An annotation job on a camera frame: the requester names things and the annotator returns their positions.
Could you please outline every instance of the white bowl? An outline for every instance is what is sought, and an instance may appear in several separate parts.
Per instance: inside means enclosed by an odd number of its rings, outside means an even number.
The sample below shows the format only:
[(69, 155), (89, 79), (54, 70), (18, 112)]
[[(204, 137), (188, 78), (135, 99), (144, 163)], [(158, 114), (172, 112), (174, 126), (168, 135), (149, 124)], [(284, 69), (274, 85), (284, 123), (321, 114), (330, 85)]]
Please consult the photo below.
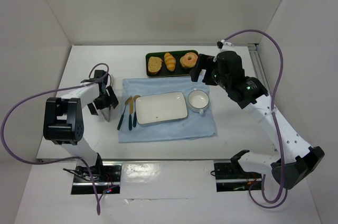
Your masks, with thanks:
[(202, 90), (194, 90), (188, 96), (188, 106), (193, 112), (203, 115), (209, 105), (209, 96)]

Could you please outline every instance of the white rectangular plate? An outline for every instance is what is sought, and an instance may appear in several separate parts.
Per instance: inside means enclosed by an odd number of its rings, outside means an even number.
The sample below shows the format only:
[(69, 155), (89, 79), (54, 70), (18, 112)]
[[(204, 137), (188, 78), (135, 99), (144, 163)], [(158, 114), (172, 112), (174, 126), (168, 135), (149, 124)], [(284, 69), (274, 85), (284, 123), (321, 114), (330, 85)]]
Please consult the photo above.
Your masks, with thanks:
[(188, 116), (184, 95), (172, 92), (136, 99), (136, 114), (139, 124), (149, 124)]

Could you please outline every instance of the white table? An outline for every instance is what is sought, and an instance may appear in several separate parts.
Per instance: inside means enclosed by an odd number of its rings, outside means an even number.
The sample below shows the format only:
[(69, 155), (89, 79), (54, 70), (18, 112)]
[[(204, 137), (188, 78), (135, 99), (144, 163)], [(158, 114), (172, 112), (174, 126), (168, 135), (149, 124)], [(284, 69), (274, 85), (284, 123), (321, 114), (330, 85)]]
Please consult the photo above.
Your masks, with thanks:
[[(135, 168), (140, 176), (129, 174), (129, 178), (134, 178), (132, 181), (128, 181), (123, 169), (121, 194), (105, 196), (101, 201), (101, 216), (97, 216), (94, 195), (70, 194), (72, 175), (62, 168), (73, 169), (75, 165), (32, 167), (15, 224), (321, 223), (306, 180), (289, 191), (280, 208), (266, 210), (256, 206), (247, 191), (216, 192), (215, 179), (210, 175), (212, 161), (164, 161), (157, 167), (163, 171), (158, 177), (154, 172), (145, 173), (150, 169)], [(276, 194), (276, 187), (271, 184), (266, 187), (269, 198), (272, 191)], [(260, 191), (254, 191), (253, 195), (262, 202)]]
[[(97, 63), (110, 66), (115, 78), (114, 92), (119, 106), (112, 111), (109, 123), (97, 116), (91, 116), (83, 109), (84, 137), (89, 145), (103, 159), (110, 160), (182, 160), (182, 159), (227, 159), (241, 150), (272, 154), (273, 145), (256, 122), (230, 100), (220, 87), (210, 87), (210, 103), (217, 127), (217, 136), (193, 141), (170, 141), (152, 143), (118, 143), (117, 124), (120, 119), (122, 80), (126, 78), (147, 78), (145, 55), (150, 52), (197, 50), (199, 53), (216, 55), (216, 46), (155, 46), (155, 45), (114, 45), (114, 46), (73, 46), (65, 67), (60, 87), (78, 85), (88, 77), (90, 69)], [(236, 47), (242, 57), (246, 75), (255, 76), (248, 48)], [(63, 148), (42, 139), (37, 158), (54, 159), (68, 157)]]

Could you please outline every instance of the green tray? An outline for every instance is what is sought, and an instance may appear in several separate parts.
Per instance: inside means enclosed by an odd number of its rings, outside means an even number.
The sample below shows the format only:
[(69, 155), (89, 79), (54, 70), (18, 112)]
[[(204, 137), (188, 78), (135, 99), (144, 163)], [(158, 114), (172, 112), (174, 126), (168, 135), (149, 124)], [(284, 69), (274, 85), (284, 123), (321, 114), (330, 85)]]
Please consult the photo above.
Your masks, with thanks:
[[(176, 67), (173, 72), (170, 72), (165, 63), (164, 63), (164, 54), (169, 52), (176, 59)], [(159, 78), (159, 77), (174, 77), (174, 76), (186, 76), (189, 75), (191, 68), (184, 69), (181, 66), (180, 58), (186, 55), (188, 52), (193, 52), (198, 55), (198, 52), (195, 50), (187, 50), (187, 51), (164, 51), (164, 52), (153, 52), (148, 53), (146, 55), (146, 71), (149, 78)], [(157, 74), (150, 74), (148, 70), (148, 61), (150, 57), (158, 57), (163, 60), (162, 68)]]

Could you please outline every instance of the pastry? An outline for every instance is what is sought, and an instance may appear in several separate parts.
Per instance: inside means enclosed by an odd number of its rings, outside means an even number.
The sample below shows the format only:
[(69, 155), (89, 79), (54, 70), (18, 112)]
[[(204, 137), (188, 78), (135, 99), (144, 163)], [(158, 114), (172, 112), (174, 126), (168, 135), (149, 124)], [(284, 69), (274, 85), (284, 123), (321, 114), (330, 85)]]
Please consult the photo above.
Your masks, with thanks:
[(183, 57), (180, 58), (180, 63), (181, 63), (182, 68), (187, 69), (187, 67), (183, 64), (182, 60), (183, 60)]
[(169, 52), (166, 52), (164, 54), (164, 63), (170, 72), (173, 72), (175, 70), (176, 60)]
[(150, 57), (148, 61), (148, 71), (150, 74), (157, 74), (162, 67), (163, 60), (158, 57)]
[(188, 52), (186, 55), (181, 57), (180, 62), (183, 68), (193, 68), (196, 65), (198, 58), (199, 57), (195, 53)]

